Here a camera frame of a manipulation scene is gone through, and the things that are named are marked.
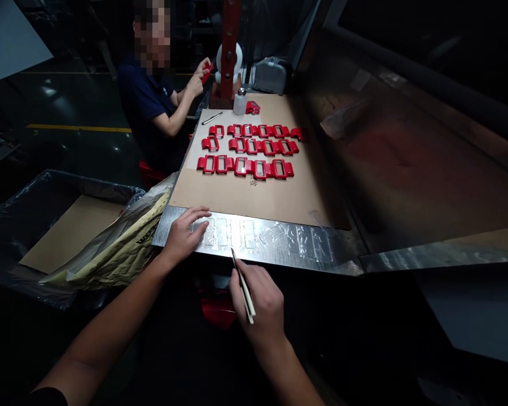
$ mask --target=navy shirt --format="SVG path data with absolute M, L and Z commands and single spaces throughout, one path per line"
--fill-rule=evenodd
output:
M 175 112 L 173 86 L 163 75 L 147 75 L 133 55 L 119 66 L 118 77 L 122 109 L 145 160 L 166 175 L 178 171 L 188 138 L 180 132 L 168 137 L 152 123 L 162 113 L 171 117 Z

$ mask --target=black sleeve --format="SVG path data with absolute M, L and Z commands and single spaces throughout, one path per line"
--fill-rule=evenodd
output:
M 56 388 L 41 388 L 28 395 L 21 403 L 22 406 L 68 406 L 66 398 Z

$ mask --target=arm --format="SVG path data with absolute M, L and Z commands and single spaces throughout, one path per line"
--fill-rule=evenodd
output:
M 206 64 L 208 65 L 211 64 L 211 60 L 209 58 L 205 58 L 199 63 L 198 67 L 196 68 L 196 71 L 194 72 L 194 75 L 201 73 L 202 74 L 201 78 L 203 78 L 209 72 L 209 69 L 205 69 Z M 186 88 L 181 90 L 179 93 L 173 91 L 173 94 L 171 95 L 171 103 L 173 103 L 175 107 L 179 106 L 179 104 L 181 103 L 182 98 L 185 95 L 185 90 Z
M 88 405 L 103 379 L 143 323 L 170 271 L 197 247 L 208 222 L 194 233 L 190 225 L 208 217 L 206 207 L 190 208 L 171 226 L 162 252 L 77 336 L 34 389 L 54 387 L 69 406 Z
M 323 406 L 294 349 L 284 334 L 284 296 L 269 273 L 259 266 L 237 266 L 248 282 L 256 309 L 254 324 L 246 318 L 237 270 L 233 270 L 230 290 L 233 306 L 245 334 L 281 403 L 286 406 Z
M 174 105 L 177 102 L 178 107 L 171 117 L 168 117 L 166 113 L 162 113 L 152 119 L 154 125 L 164 134 L 174 137 L 181 130 L 188 115 L 190 105 L 198 95 L 203 93 L 202 77 L 203 72 L 194 74 L 183 91 L 180 93 L 173 91 L 171 102 Z

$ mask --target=gray case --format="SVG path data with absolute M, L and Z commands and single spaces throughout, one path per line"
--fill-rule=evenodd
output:
M 283 95 L 286 81 L 286 68 L 281 65 L 280 58 L 275 56 L 265 58 L 256 65 L 254 89 Z

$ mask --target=stainless steel wall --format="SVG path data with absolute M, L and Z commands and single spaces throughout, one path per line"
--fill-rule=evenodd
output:
M 508 228 L 508 141 L 327 31 L 300 66 L 315 122 L 369 100 L 344 138 L 321 139 L 371 252 Z

